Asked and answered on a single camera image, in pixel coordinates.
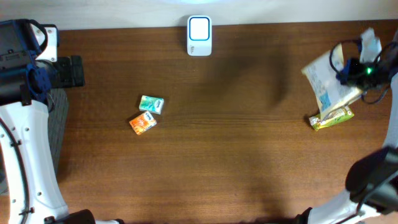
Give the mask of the cream snack bag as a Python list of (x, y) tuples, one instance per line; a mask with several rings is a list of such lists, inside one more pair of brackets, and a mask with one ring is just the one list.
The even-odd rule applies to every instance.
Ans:
[(330, 50), (325, 52), (301, 70), (313, 89), (321, 120), (332, 111), (350, 105), (363, 93), (355, 86), (340, 83), (330, 65), (330, 53)]

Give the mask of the green tea carton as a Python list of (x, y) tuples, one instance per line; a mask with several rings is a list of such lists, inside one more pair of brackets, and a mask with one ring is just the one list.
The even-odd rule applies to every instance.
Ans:
[(320, 114), (310, 117), (308, 120), (311, 127), (318, 131), (319, 129), (329, 128), (336, 124), (340, 124), (354, 117), (353, 111), (348, 107), (342, 107), (330, 112), (326, 117), (321, 119)]

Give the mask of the orange Kleenex tissue pack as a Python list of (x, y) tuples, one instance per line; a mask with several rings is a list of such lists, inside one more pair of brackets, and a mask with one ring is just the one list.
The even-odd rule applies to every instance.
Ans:
[(137, 135), (141, 135), (157, 124), (157, 121), (149, 111), (145, 111), (129, 122)]

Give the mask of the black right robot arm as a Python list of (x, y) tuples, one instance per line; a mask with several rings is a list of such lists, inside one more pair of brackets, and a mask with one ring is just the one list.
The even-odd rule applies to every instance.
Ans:
[(356, 100), (369, 104), (366, 95), (381, 90), (380, 102), (392, 93), (389, 126), (381, 149), (355, 162), (345, 189), (322, 206), (308, 208), (294, 223), (360, 223), (397, 211), (397, 38), (381, 45), (374, 29), (358, 38), (339, 41), (302, 69), (317, 99), (319, 114), (309, 119), (314, 129), (340, 123)]

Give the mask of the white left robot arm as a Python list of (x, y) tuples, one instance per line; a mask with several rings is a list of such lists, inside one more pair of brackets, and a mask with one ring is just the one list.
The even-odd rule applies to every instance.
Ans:
[(58, 38), (53, 24), (1, 22), (1, 151), (10, 223), (95, 222), (87, 209), (69, 212), (50, 153), (50, 91), (85, 84), (81, 57), (58, 57)]

